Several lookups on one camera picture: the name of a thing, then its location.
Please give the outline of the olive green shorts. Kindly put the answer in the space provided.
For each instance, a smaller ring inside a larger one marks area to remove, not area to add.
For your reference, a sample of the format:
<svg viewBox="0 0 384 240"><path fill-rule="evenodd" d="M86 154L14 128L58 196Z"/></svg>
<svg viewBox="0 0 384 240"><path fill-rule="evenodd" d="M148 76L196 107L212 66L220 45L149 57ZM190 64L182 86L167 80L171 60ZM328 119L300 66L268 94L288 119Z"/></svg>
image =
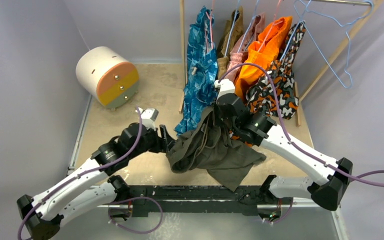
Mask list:
<svg viewBox="0 0 384 240"><path fill-rule="evenodd" d="M225 125L216 125L212 106L204 108L197 127L180 134L166 157L172 172L204 169L218 183L235 191L254 165L266 156L230 137Z"/></svg>

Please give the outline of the light blue hanger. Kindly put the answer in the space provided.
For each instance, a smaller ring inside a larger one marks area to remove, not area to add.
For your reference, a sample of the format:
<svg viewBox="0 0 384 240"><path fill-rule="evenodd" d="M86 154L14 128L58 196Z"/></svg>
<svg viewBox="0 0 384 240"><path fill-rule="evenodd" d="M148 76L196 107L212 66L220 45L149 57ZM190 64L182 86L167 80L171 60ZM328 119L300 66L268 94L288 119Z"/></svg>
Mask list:
<svg viewBox="0 0 384 240"><path fill-rule="evenodd" d="M296 0L294 10L300 21L306 21L308 40L313 44L315 64L305 91L311 91L324 77L340 87L354 85L351 65L353 40L379 7L377 0Z"/></svg>

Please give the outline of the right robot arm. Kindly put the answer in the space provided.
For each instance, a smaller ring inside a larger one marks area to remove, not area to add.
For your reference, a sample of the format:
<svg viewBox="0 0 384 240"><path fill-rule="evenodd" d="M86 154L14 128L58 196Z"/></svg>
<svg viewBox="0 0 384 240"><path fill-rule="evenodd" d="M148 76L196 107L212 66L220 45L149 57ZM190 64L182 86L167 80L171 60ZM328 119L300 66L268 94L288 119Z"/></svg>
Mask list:
<svg viewBox="0 0 384 240"><path fill-rule="evenodd" d="M353 170L349 159L329 157L286 135L275 120L263 113L251 113L233 93L218 97L215 109L239 141L272 151L307 174L306 177L268 176L260 188L264 202L305 198L329 211L339 207L350 184L346 175Z"/></svg>

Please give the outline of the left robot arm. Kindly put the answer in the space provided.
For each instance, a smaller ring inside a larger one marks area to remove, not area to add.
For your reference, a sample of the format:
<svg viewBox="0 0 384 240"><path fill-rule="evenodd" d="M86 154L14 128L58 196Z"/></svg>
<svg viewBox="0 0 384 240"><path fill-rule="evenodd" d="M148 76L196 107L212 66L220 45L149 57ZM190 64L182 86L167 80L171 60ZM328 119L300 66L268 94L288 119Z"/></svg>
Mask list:
<svg viewBox="0 0 384 240"><path fill-rule="evenodd" d="M97 206L152 201L115 173L142 153L167 153L174 144L164 125L130 124L53 187L35 196L21 196L16 201L22 219L18 231L26 228L30 239L48 240L69 221Z"/></svg>

